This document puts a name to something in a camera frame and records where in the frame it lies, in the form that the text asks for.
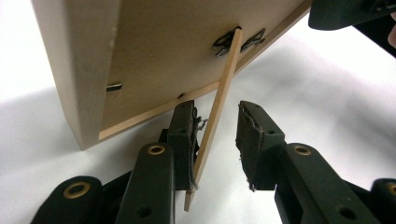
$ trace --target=wooden board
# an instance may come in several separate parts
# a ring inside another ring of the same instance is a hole
[[[35,14],[65,116],[82,148],[217,89],[226,57],[212,44],[237,25],[237,72],[286,32],[310,0],[37,0]],[[110,84],[119,91],[106,92]]]

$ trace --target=wooden stick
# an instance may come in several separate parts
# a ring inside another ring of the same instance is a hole
[[[235,34],[233,35],[233,43],[231,44],[230,54],[228,55],[223,74],[219,81],[218,92],[216,93],[215,101],[212,105],[212,110],[210,111],[209,120],[207,122],[198,157],[194,164],[194,179],[197,185],[201,179],[201,175],[207,160],[207,155],[209,154],[209,149],[212,145],[212,141],[218,127],[219,118],[224,107],[228,89],[230,89],[231,80],[233,79],[233,73],[235,72],[235,67],[238,62],[239,52],[242,44],[242,33],[242,30],[236,29]],[[184,210],[187,212],[190,210],[194,194],[195,190],[186,192]]]

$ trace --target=small hole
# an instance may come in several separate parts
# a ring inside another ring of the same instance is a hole
[[[136,214],[138,217],[149,217],[151,215],[151,212],[152,210],[150,207],[143,206],[136,211]]]
[[[356,219],[356,214],[347,207],[343,207],[343,206],[340,207],[338,209],[338,212],[341,214],[341,216],[346,217],[348,219]]]
[[[309,156],[311,155],[311,150],[309,150],[308,148],[304,148],[304,147],[296,147],[295,148],[296,152],[300,155],[303,156]]]

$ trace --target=metal bracket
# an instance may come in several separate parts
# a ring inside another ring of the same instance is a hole
[[[259,45],[264,42],[265,38],[262,38],[265,34],[265,28],[260,30],[257,34],[251,37],[244,45],[242,45],[241,53],[250,48],[252,45]]]
[[[226,55],[230,51],[231,44],[233,42],[233,34],[235,33],[236,29],[242,29],[240,26],[235,27],[233,30],[228,32],[227,34],[223,35],[219,39],[213,43],[214,49],[220,49],[220,51],[216,54],[216,57],[219,58],[221,56]],[[241,47],[241,53],[246,51],[250,46],[258,45],[264,42],[265,38],[262,38],[265,34],[265,28],[260,30],[257,34],[251,37],[245,44]]]

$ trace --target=plywood edge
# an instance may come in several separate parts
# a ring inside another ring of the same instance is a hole
[[[180,97],[179,99],[176,99],[176,100],[166,103],[164,105],[160,105],[160,106],[153,108],[143,114],[135,116],[131,119],[127,119],[124,122],[114,125],[108,129],[102,130],[99,133],[99,140],[101,140],[101,141],[105,140],[106,138],[108,138],[116,133],[125,131],[128,128],[134,127],[135,125],[137,125],[141,122],[144,122],[148,119],[152,119],[156,116],[159,116],[169,110],[174,109],[175,106],[180,103],[183,103],[183,102],[189,101],[189,100],[194,100],[200,96],[203,96],[203,95],[208,94],[212,91],[215,91],[218,88],[218,86],[219,86],[218,82],[212,83],[212,84],[207,85],[197,91],[187,93],[186,95],[184,95],[183,97]]]
[[[96,145],[120,0],[32,4],[65,118],[82,149]]]
[[[275,43],[283,34],[285,34],[297,21],[305,16],[311,8],[312,0],[303,1],[297,8],[295,8],[288,17],[285,18],[271,33],[265,37],[265,41],[260,45],[252,49],[247,55],[245,55],[236,66],[235,74],[237,75],[242,71],[248,64],[250,64],[255,58],[262,54],[268,49],[273,43]]]

